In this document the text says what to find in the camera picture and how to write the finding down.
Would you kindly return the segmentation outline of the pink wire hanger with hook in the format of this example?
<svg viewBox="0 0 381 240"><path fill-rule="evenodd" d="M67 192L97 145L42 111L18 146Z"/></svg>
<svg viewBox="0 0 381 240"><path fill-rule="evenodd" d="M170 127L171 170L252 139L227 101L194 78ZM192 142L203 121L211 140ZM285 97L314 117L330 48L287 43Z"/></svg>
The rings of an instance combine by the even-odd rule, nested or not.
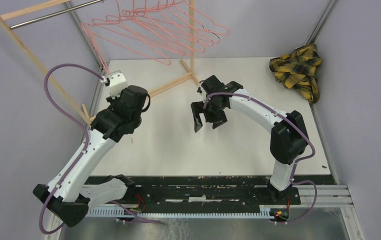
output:
<svg viewBox="0 0 381 240"><path fill-rule="evenodd" d="M92 49L95 51L97 60L101 64L102 69L104 70L104 72L106 74L110 74L111 71L109 70L107 63L104 60L103 54L99 49L97 39L96 39L96 35L94 34L94 32L92 30L92 25L90 23L84 22L84 23L81 23L80 26L84 30L84 33L85 33L87 39L89 40Z"/></svg>

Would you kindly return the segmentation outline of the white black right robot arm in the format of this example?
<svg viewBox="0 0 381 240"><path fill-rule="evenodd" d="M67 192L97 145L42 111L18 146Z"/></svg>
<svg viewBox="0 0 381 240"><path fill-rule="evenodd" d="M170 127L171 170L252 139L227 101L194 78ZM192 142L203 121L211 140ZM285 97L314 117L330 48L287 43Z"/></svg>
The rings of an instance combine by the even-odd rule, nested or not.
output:
<svg viewBox="0 0 381 240"><path fill-rule="evenodd" d="M282 203L288 196L287 189L292 184L297 161L307 147L313 146L302 114L272 107L254 97L240 83L225 84L215 75L202 80L197 92L205 93L205 99L190 105L195 132L204 122L210 123L213 129L222 126L228 121L225 109L231 109L247 116L270 134L269 151L275 163L267 198L273 204Z"/></svg>

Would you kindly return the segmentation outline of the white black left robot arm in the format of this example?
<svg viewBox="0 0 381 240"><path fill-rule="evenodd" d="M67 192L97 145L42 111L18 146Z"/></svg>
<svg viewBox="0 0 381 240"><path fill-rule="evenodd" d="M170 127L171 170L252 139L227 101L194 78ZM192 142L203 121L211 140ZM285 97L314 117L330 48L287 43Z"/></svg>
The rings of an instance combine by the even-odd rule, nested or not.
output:
<svg viewBox="0 0 381 240"><path fill-rule="evenodd" d="M123 174L109 176L103 183L85 186L102 158L125 135L132 134L142 122L141 114L150 106L148 91L130 85L115 98L107 97L109 106L97 113L85 140L48 184L38 184L33 194L62 223L74 227L87 213L114 200L131 203L136 197L136 183Z"/></svg>

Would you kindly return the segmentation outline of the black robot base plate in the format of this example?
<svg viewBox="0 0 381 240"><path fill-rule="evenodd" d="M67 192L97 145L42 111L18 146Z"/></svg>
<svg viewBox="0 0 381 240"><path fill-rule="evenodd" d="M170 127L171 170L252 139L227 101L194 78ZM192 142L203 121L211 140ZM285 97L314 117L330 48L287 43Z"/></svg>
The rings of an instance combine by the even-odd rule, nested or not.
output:
<svg viewBox="0 0 381 240"><path fill-rule="evenodd" d="M333 184L331 175L300 175L286 193L274 193L268 175L226 176L130 176L135 182L123 206L137 206L145 214L235 214L257 213L260 206L299 206L304 188Z"/></svg>

